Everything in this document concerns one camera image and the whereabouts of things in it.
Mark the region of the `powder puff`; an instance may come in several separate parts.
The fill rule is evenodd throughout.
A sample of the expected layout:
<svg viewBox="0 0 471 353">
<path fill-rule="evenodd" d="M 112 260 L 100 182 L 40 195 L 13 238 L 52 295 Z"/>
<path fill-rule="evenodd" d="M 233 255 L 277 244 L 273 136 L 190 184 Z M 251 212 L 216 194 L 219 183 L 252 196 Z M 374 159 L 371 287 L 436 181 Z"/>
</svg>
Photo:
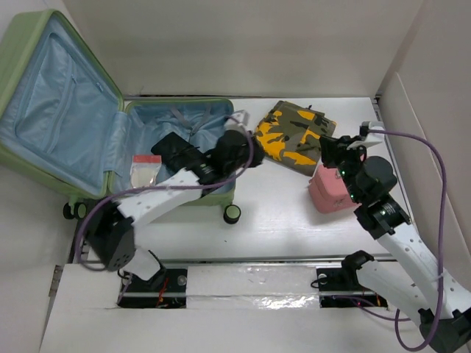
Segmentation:
<svg viewBox="0 0 471 353">
<path fill-rule="evenodd" d="M 160 155 L 136 154 L 130 168 L 130 184 L 133 188 L 155 186 L 162 166 Z"/>
</svg>

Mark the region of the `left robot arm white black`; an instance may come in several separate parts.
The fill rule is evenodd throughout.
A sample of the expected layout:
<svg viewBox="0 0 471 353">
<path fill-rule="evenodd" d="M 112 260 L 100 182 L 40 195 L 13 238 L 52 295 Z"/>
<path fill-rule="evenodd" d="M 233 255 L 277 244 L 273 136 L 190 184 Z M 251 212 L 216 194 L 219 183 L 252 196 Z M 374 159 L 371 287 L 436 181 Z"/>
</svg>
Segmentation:
<svg viewBox="0 0 471 353">
<path fill-rule="evenodd" d="M 166 268 L 153 251 L 138 246 L 137 231 L 183 204 L 231 185 L 239 168 L 261 164 L 264 151 L 251 132 L 237 129 L 225 131 L 207 152 L 174 132 L 151 151 L 161 156 L 173 176 L 154 187 L 103 200 L 82 233 L 105 271 L 123 271 L 130 284 L 153 292 L 163 287 Z"/>
</svg>

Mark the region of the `green hard-shell suitcase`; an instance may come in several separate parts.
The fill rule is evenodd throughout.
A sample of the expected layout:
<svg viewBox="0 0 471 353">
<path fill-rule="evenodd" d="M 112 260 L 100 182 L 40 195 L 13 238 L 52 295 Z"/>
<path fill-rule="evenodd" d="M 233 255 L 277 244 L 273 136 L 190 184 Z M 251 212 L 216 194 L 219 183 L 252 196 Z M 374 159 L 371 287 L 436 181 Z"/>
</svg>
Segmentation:
<svg viewBox="0 0 471 353">
<path fill-rule="evenodd" d="M 63 216 L 129 189 L 132 159 L 173 132 L 216 145 L 226 99 L 133 100 L 57 10 L 19 13 L 1 39 L 1 161 L 61 194 Z"/>
</svg>

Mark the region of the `pink jewelry box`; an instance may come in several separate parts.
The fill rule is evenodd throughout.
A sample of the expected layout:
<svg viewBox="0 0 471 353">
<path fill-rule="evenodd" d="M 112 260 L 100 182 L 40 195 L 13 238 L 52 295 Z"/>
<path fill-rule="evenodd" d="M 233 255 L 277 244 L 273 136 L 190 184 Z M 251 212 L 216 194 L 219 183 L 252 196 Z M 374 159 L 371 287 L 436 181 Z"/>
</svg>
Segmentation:
<svg viewBox="0 0 471 353">
<path fill-rule="evenodd" d="M 317 166 L 309 180 L 308 192 L 315 208 L 323 214 L 358 206 L 352 201 L 338 170 L 323 164 Z"/>
</svg>

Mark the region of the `camouflage clothing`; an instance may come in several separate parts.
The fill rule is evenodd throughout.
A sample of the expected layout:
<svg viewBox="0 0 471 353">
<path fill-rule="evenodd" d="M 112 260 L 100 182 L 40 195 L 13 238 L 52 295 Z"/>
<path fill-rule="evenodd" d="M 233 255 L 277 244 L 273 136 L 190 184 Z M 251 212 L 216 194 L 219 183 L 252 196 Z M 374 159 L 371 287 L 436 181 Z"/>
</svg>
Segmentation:
<svg viewBox="0 0 471 353">
<path fill-rule="evenodd" d="M 267 157 L 309 177 L 321 158 L 319 139 L 331 137 L 336 126 L 322 112 L 279 101 L 259 122 L 255 137 Z"/>
</svg>

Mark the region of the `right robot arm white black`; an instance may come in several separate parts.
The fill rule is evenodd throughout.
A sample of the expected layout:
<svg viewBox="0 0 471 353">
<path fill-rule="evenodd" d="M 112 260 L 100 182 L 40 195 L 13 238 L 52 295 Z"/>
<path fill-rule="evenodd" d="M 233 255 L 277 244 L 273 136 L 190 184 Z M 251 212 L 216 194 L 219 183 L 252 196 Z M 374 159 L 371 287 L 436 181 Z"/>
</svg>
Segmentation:
<svg viewBox="0 0 471 353">
<path fill-rule="evenodd" d="M 392 165 L 366 152 L 382 141 L 379 130 L 355 137 L 322 136 L 322 162 L 339 172 L 351 200 L 358 204 L 359 224 L 401 264 L 411 282 L 387 271 L 372 255 L 357 251 L 342 261 L 341 283 L 349 289 L 361 285 L 384 297 L 414 322 L 425 345 L 435 352 L 456 352 L 470 342 L 470 291 L 413 232 L 410 217 L 391 197 L 397 184 Z"/>
</svg>

